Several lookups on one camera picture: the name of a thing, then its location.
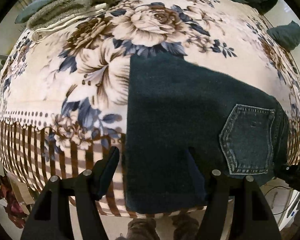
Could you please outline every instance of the gray towel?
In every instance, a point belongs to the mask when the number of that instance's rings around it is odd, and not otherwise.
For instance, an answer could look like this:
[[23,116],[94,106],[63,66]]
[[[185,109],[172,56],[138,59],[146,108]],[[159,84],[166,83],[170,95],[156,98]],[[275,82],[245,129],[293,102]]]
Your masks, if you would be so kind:
[[67,16],[85,12],[94,4],[112,4],[116,1],[118,0],[55,0],[32,15],[27,27],[32,30],[46,28]]

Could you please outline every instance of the jeans back pocket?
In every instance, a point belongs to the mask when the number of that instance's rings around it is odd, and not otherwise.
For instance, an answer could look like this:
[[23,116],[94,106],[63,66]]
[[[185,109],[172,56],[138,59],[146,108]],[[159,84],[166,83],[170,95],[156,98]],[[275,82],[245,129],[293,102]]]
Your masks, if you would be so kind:
[[233,108],[219,135],[230,174],[267,173],[272,159],[274,115],[274,109],[238,104]]

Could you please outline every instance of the pocket stitching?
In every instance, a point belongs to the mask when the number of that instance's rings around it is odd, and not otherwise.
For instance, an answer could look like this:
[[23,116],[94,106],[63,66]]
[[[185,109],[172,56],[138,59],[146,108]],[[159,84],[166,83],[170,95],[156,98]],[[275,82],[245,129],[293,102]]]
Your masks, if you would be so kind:
[[246,106],[246,105],[240,105],[240,104],[236,104],[235,107],[232,109],[230,115],[228,116],[226,123],[219,135],[219,143],[220,143],[220,147],[221,150],[227,160],[227,166],[229,168],[229,173],[232,175],[248,175],[248,174],[263,174],[267,172],[268,167],[270,166],[270,160],[272,158],[273,155],[273,146],[272,146],[272,137],[271,137],[271,128],[274,122],[274,117],[272,118],[272,120],[269,120],[270,123],[267,124],[268,127],[268,136],[267,136],[267,144],[268,144],[268,150],[270,151],[270,153],[268,154],[267,158],[266,158],[266,165],[264,169],[257,169],[257,170],[253,170],[252,168],[249,169],[245,169],[245,173],[243,173],[243,171],[239,172],[239,169],[237,168],[237,161],[234,157],[234,155],[232,155],[228,149],[228,146],[226,144],[226,140],[228,139],[231,130],[233,129],[233,125],[234,125],[234,121],[237,119],[237,115],[241,112],[241,111],[249,111],[249,112],[256,112],[256,113],[270,113],[270,112],[274,112],[275,114],[275,109],[265,109],[265,108],[259,108],[259,107],[255,107],[255,106]]

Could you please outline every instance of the black clamp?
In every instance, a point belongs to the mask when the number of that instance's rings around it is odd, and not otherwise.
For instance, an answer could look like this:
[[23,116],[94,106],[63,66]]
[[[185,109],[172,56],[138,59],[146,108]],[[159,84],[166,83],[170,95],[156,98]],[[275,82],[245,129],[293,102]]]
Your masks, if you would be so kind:
[[119,158],[119,149],[111,147],[107,158],[76,178],[52,176],[29,215],[21,240],[74,240],[69,196],[75,196],[82,238],[108,240],[95,201],[106,194]]
[[281,240],[269,204],[252,176],[227,177],[218,169],[211,171],[213,165],[204,162],[194,148],[189,153],[212,189],[196,240],[220,240],[229,196],[234,196],[229,240]]

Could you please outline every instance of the floor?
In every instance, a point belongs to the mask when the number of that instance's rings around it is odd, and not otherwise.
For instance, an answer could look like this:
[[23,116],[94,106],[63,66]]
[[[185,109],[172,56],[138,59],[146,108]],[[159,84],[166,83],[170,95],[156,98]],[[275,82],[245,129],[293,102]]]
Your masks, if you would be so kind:
[[[296,15],[292,12],[292,10],[287,6],[287,4],[283,0],[279,0],[277,5],[272,10],[270,10],[268,13],[265,14],[265,17],[273,26],[288,24],[292,20],[294,20],[300,25],[300,21],[298,20]],[[9,47],[9,45],[5,45],[5,44],[3,44],[3,46],[4,49]],[[300,45],[295,50],[293,50],[291,54],[300,71]],[[2,173],[3,170],[2,170],[2,166],[0,165],[0,174]],[[285,185],[285,183],[280,180],[273,180],[267,183],[265,186],[263,186],[262,191],[265,194],[270,189],[278,185]],[[295,193],[292,194],[290,190],[284,188],[275,188],[267,194],[266,199],[269,205],[272,207],[273,213],[280,213],[285,209],[287,204],[289,205],[292,202],[294,196]],[[233,202],[229,203],[228,207],[229,207],[228,208],[229,212],[227,214],[226,225],[225,225],[222,239],[226,239],[228,229],[231,224]],[[79,223],[76,215],[76,209],[71,206],[70,211],[71,211],[71,220],[72,220],[75,239],[81,240],[82,236],[81,236]],[[196,218],[198,221],[201,221],[203,215],[204,215],[204,211],[196,211],[191,213],[191,216]],[[291,218],[287,219],[282,214],[275,215],[275,218],[278,223],[281,223],[280,228],[284,227],[287,224],[287,222],[291,219]],[[105,227],[109,239],[114,240],[116,237],[120,236],[121,233],[124,236],[126,235],[127,225],[131,219],[101,216],[101,220],[103,222],[103,225]],[[16,228],[12,224],[12,222],[8,219],[2,207],[0,207],[0,222],[13,240],[20,239],[22,230]],[[170,218],[165,217],[157,220],[157,232],[162,240],[172,239],[173,230],[174,228],[172,226],[172,221]]]

